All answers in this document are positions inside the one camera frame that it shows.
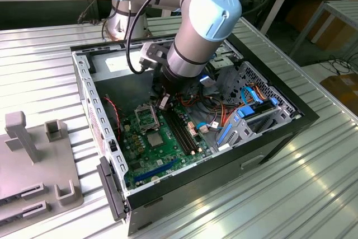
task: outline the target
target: metal shelf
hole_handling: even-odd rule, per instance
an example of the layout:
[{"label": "metal shelf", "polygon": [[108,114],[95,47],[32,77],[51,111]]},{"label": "metal shelf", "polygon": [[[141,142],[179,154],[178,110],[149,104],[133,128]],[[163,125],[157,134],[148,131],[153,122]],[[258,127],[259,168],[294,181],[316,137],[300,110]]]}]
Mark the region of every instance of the metal shelf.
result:
[{"label": "metal shelf", "polygon": [[300,35],[297,37],[297,39],[293,45],[293,48],[291,49],[291,51],[289,53],[290,57],[292,57],[297,52],[297,50],[301,46],[303,40],[306,38],[306,36],[308,35],[308,33],[310,32],[312,27],[315,25],[315,23],[318,21],[318,19],[321,17],[321,15],[324,11],[328,11],[331,15],[341,19],[346,24],[355,28],[355,30],[358,30],[358,1],[357,0],[323,1],[321,3],[321,5],[319,5],[316,12],[311,17],[311,19],[308,21],[305,28],[303,28]]}]

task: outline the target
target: cardboard box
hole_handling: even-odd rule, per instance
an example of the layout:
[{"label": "cardboard box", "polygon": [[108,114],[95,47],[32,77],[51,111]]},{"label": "cardboard box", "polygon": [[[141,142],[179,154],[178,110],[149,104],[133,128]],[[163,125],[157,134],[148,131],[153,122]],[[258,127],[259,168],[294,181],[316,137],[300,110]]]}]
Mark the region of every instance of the cardboard box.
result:
[{"label": "cardboard box", "polygon": [[331,76],[321,85],[358,116],[358,74]]}]

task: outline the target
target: table leg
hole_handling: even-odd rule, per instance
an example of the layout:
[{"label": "table leg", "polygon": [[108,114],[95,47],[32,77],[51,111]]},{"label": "table leg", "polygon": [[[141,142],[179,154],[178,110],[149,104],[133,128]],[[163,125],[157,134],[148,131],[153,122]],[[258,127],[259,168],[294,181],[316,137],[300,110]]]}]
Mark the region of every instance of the table leg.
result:
[{"label": "table leg", "polygon": [[289,53],[289,57],[292,58],[292,56],[295,54],[295,52],[300,47],[301,43],[305,39],[305,37],[308,35],[314,24],[317,22],[317,20],[320,18],[321,14],[324,11],[324,5],[326,5],[325,2],[322,2],[316,12],[313,14],[311,19],[309,19],[308,23],[306,24],[305,28],[303,28],[302,32],[299,34],[298,38],[296,39],[292,50]]},{"label": "table leg", "polygon": [[269,30],[272,22],[274,21],[277,13],[279,12],[282,4],[284,3],[285,0],[276,0],[275,4],[273,5],[270,13],[268,14],[268,17],[266,18],[265,23],[263,23],[260,32],[263,33],[264,35],[267,33],[267,31]]},{"label": "table leg", "polygon": [[315,36],[312,38],[311,42],[316,43],[319,38],[322,36],[322,34],[325,32],[325,30],[329,27],[333,19],[335,18],[334,15],[330,15],[328,19],[324,22],[324,24],[321,26],[321,28],[317,31]]}]

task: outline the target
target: robotic arm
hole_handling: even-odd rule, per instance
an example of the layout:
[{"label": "robotic arm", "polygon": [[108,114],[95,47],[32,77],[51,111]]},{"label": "robotic arm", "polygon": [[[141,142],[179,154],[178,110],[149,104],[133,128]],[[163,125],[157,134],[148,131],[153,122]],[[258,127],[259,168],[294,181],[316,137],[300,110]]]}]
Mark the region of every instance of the robotic arm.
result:
[{"label": "robotic arm", "polygon": [[[118,13],[126,16],[129,15],[128,1],[132,3],[130,13],[133,15],[138,11],[138,5],[134,3],[146,0],[120,1],[122,4]],[[180,85],[186,79],[199,75],[222,41],[230,35],[241,15],[239,0],[152,0],[150,3],[180,7],[182,11],[182,24],[167,53],[168,64],[162,70],[171,85]]]}]

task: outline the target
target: floor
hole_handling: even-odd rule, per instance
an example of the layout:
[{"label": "floor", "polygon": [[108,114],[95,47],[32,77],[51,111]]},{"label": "floor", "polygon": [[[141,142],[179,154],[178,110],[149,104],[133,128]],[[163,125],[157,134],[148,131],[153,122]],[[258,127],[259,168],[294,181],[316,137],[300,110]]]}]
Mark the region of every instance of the floor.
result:
[{"label": "floor", "polygon": [[[299,32],[286,22],[274,22],[267,32],[267,37],[286,54],[293,47],[298,35]],[[326,60],[329,55],[336,55],[337,53],[339,54],[339,52],[321,50],[308,39],[305,39],[293,60],[300,66],[305,66],[319,60]]]}]

